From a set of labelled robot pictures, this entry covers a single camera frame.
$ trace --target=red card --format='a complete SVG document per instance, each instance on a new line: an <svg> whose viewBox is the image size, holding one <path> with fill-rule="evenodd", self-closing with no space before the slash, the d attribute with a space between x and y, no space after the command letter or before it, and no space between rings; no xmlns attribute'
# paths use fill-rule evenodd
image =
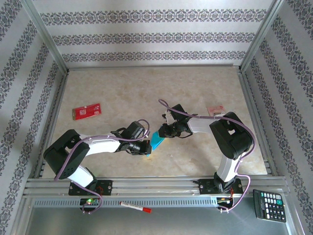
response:
<svg viewBox="0 0 313 235"><path fill-rule="evenodd" d="M73 120L89 118L101 114L100 104L92 104L73 109Z"/></svg>

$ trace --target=red pen cap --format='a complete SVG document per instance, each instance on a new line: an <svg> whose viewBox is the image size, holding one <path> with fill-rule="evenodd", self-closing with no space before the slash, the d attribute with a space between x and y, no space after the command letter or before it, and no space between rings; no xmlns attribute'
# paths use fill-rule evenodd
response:
<svg viewBox="0 0 313 235"><path fill-rule="evenodd" d="M144 207L144 208L142 209L142 211L144 211L144 212L146 212L146 213L151 213L151 212L152 212L152 209Z"/></svg>

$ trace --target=beige marble surface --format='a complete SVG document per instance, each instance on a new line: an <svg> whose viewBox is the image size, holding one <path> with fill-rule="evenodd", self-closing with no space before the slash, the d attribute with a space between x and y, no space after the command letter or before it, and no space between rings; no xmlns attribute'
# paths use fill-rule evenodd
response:
<svg viewBox="0 0 313 235"><path fill-rule="evenodd" d="M66 130L86 135L106 134L144 118L151 133L163 124L165 108L180 103L188 113L208 115L206 107L224 105L249 128L251 119L234 67L167 67L70 71L53 141ZM102 114L72 120L72 109L100 103ZM213 135L197 133L186 139L166 139L149 157L126 152L87 156L82 165L96 177L213 175L222 153ZM239 168L240 173L266 174L256 147ZM44 178L55 175L48 165Z"/></svg>

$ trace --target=patterned wallpaper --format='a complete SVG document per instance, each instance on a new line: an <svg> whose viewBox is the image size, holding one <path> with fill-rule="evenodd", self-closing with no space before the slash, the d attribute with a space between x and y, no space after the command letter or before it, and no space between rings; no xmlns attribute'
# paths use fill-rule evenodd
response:
<svg viewBox="0 0 313 235"><path fill-rule="evenodd" d="M35 0L69 68L240 65L272 0Z"/></svg>
<svg viewBox="0 0 313 235"><path fill-rule="evenodd" d="M246 71L278 172L313 234L313 3L287 0Z"/></svg>
<svg viewBox="0 0 313 235"><path fill-rule="evenodd" d="M19 0L0 0L0 235L10 234L63 74Z"/></svg>

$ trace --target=purple cable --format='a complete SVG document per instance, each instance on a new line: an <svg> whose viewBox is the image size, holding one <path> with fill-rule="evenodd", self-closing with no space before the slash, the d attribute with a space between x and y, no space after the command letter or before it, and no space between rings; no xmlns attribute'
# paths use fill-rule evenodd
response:
<svg viewBox="0 0 313 235"><path fill-rule="evenodd" d="M249 156L249 155L254 151L254 149L255 149L256 140L255 140L255 136L254 136L253 132L252 132L246 125L244 125L243 123L241 123L241 122L239 122L239 121L236 121L236 120L234 120L234 119L228 118L228 117L226 118L226 117L223 117L223 116L215 116L215 117L210 117L210 116L194 116L194 115L187 114L187 113L184 113L184 112L181 112L181 111L178 111L178 110L176 110L176 109L173 109L173 108L169 107L168 103L167 103L165 100L163 100L163 99L159 99L158 101L159 101L159 103L160 103L161 105L163 105L164 107L166 107L167 110L172 110L172 111L174 111L174 112L176 112L176 113L178 113L178 114L182 114L182 115L185 115L185 116L188 116L188 117L193 117L193 118L224 119L224 120L231 121L231 122L233 122L233 123L235 123L235 124L240 125L241 127L245 128L245 129L249 132L249 134L250 134L251 137L252 137L253 146L252 146L252 148L250 149L250 151L249 151L247 154L245 154L244 156L242 156L242 157L239 159L239 161L238 161L238 163L237 163L237 165L236 165L236 167L235 167L235 170L234 170L235 173L236 173L238 176L247 177L247 178L248 178L248 184L247 184L247 186L246 186L246 188L245 188L243 194L242 194L241 197L239 198L239 200L238 200L231 208L227 208L227 209L221 210L221 211L222 211L222 212L223 212L223 211L224 211L224 212L226 212L226 211L228 212L228 211L231 211L232 209L234 209L234 208L242 201L244 195L245 195L246 192L248 191L248 188L249 188L250 182L251 182L250 176L248 176L248 175L240 175L240 174L237 173L237 170L238 170L238 168L239 168L240 163L242 162L242 159L245 158L245 157L247 157L247 156Z"/></svg>
<svg viewBox="0 0 313 235"><path fill-rule="evenodd" d="M80 145L82 142L84 142L86 140L97 140L99 138L101 138L101 139L107 138L108 140L116 140L116 141L140 141L140 140L146 138L146 136L150 133L150 124L145 119L140 119L139 121L146 122L148 124L148 128L147 128L147 131L144 130L146 133L142 137L140 137L138 139L131 139L131 140L129 140L129 139L118 138L118 137L115 137L115 136L103 135L103 136L90 136L90 137L87 137L87 138L84 138L84 139L78 141L75 144L75 146L71 149L70 153L68 154L66 160L63 163L63 166L59 170L58 174L54 177L54 181L58 181L59 180L61 174L63 173L64 169L66 168L66 165L68 164L68 162L69 162L71 156L73 155L73 152L77 148L77 146Z"/></svg>
<svg viewBox="0 0 313 235"><path fill-rule="evenodd" d="M94 192L94 191L91 191L91 190L89 190L89 189L87 189L87 188L85 188L85 187L79 185L79 184L76 183L76 182L73 182L73 183L74 183L75 185L77 185L78 187L80 187L82 190L85 190L85 191L87 191L87 192L90 192L90 193L92 193L92 194L94 194L94 195L96 195L96 196L99 197L98 206L97 206L95 209L93 209L92 211L88 212L88 214L92 214L92 213L94 213L95 211L97 211L97 210L101 207L101 205L102 205L102 196L101 196L99 193ZM86 203L85 203L85 204L83 205L83 207L82 207L83 213L85 213L85 211L84 211L85 205L86 205Z"/></svg>

